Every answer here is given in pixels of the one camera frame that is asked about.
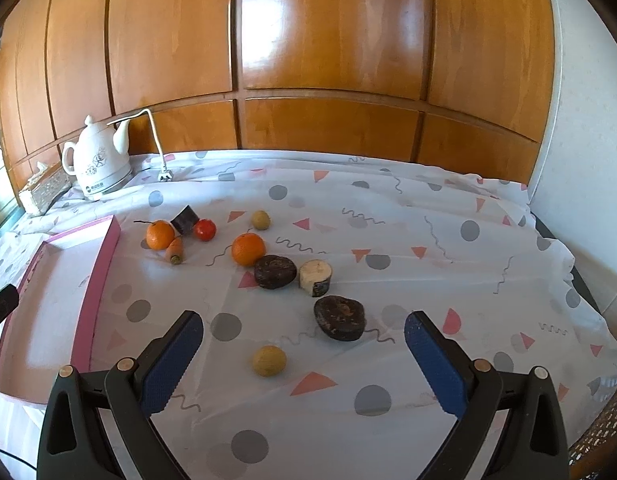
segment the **white ceramic kettle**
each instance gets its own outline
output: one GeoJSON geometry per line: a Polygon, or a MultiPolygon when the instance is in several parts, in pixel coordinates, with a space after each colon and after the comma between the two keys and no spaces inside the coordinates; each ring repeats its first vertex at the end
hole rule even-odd
{"type": "Polygon", "coordinates": [[[62,166],[69,175],[77,176],[85,197],[96,198],[95,195],[115,190],[130,175],[128,123],[129,120],[122,121],[116,131],[106,121],[93,123],[88,116],[77,143],[64,144],[62,166]],[[66,161],[69,150],[73,150],[72,166],[66,161]]]}

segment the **pink tray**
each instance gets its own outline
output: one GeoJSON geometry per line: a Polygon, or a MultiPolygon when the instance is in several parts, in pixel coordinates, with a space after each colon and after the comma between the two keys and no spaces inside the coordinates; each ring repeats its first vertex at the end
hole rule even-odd
{"type": "Polygon", "coordinates": [[[0,393],[43,406],[58,370],[90,368],[93,331],[120,225],[108,216],[42,243],[0,338],[0,393]]]}

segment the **blue gripper pad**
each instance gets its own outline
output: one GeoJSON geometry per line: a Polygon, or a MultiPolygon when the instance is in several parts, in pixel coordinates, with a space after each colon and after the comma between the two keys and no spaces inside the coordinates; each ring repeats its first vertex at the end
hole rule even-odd
{"type": "Polygon", "coordinates": [[[140,385],[140,407],[144,416],[159,413],[166,407],[202,344],[203,336],[202,318],[195,312],[185,311],[166,335],[153,340],[142,352],[143,356],[146,354],[146,358],[152,361],[152,365],[143,373],[140,385]]]}
{"type": "Polygon", "coordinates": [[[461,418],[468,405],[466,385],[415,312],[407,317],[404,338],[442,410],[461,418]]]}

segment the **white power cord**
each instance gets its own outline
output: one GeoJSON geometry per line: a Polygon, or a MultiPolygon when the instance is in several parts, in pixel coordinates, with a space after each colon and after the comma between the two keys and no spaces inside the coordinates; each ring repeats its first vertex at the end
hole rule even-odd
{"type": "Polygon", "coordinates": [[[127,119],[134,119],[136,117],[140,117],[141,114],[148,115],[148,120],[150,121],[150,127],[153,130],[153,139],[155,140],[155,144],[157,146],[157,151],[159,152],[159,156],[160,158],[162,158],[162,171],[160,171],[159,175],[157,175],[157,180],[159,182],[168,182],[169,180],[173,180],[173,171],[170,171],[166,167],[166,161],[164,160],[164,152],[162,151],[162,145],[159,143],[159,137],[157,137],[157,128],[155,127],[153,113],[151,113],[151,111],[148,108],[144,108],[143,110],[140,110],[134,115],[122,117],[120,119],[115,119],[114,121],[111,121],[110,123],[106,123],[106,125],[110,126],[111,124],[121,123],[122,121],[125,121],[127,119]]]}

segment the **yellow potato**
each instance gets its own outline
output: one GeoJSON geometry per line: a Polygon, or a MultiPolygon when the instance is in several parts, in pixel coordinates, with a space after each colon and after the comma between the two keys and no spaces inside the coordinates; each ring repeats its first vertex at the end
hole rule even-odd
{"type": "Polygon", "coordinates": [[[266,231],[271,226],[271,218],[266,211],[255,211],[251,217],[251,223],[258,231],[266,231]]]}
{"type": "Polygon", "coordinates": [[[286,367],[286,354],[277,346],[266,345],[253,355],[253,370],[262,377],[273,377],[286,367]]]}

